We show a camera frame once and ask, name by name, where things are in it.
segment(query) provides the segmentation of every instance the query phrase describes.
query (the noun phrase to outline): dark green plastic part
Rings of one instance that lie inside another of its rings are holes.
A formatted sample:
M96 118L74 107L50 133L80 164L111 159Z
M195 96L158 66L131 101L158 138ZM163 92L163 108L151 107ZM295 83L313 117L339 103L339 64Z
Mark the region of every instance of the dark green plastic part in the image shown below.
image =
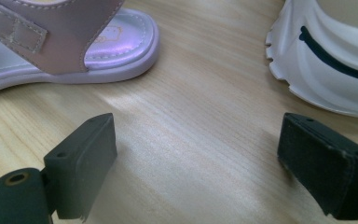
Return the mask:
M358 145L322 123L285 114L280 162L336 219L358 219Z
M117 157L112 114L87 120L44 158L45 169L14 171L0 178L0 224L86 219Z

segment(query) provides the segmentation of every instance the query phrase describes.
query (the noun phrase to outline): children's sandal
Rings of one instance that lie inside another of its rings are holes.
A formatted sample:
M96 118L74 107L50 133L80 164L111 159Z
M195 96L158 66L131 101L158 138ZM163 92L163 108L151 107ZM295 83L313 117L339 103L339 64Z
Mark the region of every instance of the children's sandal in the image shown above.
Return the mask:
M158 27L123 1L0 0L0 90L141 75L158 57Z

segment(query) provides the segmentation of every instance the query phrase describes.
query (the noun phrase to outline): wooden table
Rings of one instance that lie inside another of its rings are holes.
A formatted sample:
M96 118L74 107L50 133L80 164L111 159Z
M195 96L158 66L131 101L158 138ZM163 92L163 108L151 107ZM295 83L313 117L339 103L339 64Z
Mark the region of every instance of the wooden table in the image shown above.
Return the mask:
M264 41L283 3L128 0L159 25L158 62L118 83L0 91L0 176L42 168L76 127L111 112L118 158L87 223L345 223L277 161L285 112L358 143L358 119L298 99L271 75Z

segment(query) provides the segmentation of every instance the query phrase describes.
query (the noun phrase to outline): sandal strap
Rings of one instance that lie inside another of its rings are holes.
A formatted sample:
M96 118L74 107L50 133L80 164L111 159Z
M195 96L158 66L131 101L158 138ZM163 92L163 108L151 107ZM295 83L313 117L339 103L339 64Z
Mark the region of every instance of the sandal strap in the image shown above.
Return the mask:
M0 41L49 74L87 72L87 49L124 2L37 1L0 0Z

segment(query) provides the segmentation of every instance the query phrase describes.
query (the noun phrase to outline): white shoe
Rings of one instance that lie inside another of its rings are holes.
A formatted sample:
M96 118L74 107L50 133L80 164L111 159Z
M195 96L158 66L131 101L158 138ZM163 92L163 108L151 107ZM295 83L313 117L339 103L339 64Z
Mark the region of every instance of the white shoe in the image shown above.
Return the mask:
M341 19L353 3L325 2L286 0L267 36L269 68L298 97L358 117L358 15Z

